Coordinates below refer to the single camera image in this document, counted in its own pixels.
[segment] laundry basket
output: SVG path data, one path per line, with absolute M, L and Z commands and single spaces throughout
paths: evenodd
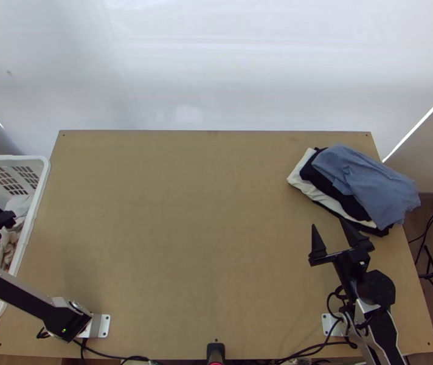
M 9 274 L 16 276 L 32 232 L 36 213 L 46 186 L 49 161 L 42 156 L 0 156 L 0 208 L 13 196 L 32 195 L 26 220 L 17 242 Z M 0 301 L 0 316 L 7 304 Z

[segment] wooden table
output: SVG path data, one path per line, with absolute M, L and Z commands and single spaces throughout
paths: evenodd
M 309 266 L 311 224 L 328 252 L 348 246 L 338 219 L 286 177 L 306 148 L 336 142 L 378 158 L 370 133 L 62 131 L 18 276 L 111 314 L 109 336 L 89 341 L 105 353 L 198 359 L 218 339 L 228 358 L 277 358 L 323 342 L 339 280 L 333 265 Z M 370 269 L 397 288 L 400 349 L 433 351 L 402 227 L 372 242 Z M 79 356 L 76 344 L 36 339 L 41 326 L 9 306 L 0 353 Z

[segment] white backdrop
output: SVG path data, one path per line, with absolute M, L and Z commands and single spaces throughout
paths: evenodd
M 0 0 L 0 122 L 59 129 L 371 131 L 433 105 L 433 1 Z

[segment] stack of clothes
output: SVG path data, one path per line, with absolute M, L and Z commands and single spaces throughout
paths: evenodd
M 308 148 L 288 182 L 356 229 L 379 237 L 421 205 L 413 180 L 342 144 Z

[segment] metal bracket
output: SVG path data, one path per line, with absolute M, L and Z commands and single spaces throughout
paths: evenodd
M 348 336 L 347 334 L 347 330 L 348 330 L 348 322 L 346 321 L 346 319 L 344 318 L 343 313 L 334 313 L 335 316 L 343 318 L 344 320 L 341 321 L 340 323 L 338 323 L 333 331 L 331 332 L 332 336 L 338 336 L 338 337 L 345 337 Z M 334 323 L 336 321 L 339 321 L 339 319 L 336 319 L 335 317 L 333 317 L 331 314 L 329 313 L 323 313 L 321 315 L 321 324 L 323 325 L 323 334 L 325 336 L 328 336 L 330 329 L 332 328 L 332 326 L 334 325 Z
M 78 334 L 79 338 L 105 338 L 110 327 L 110 315 L 93 315 L 85 329 Z

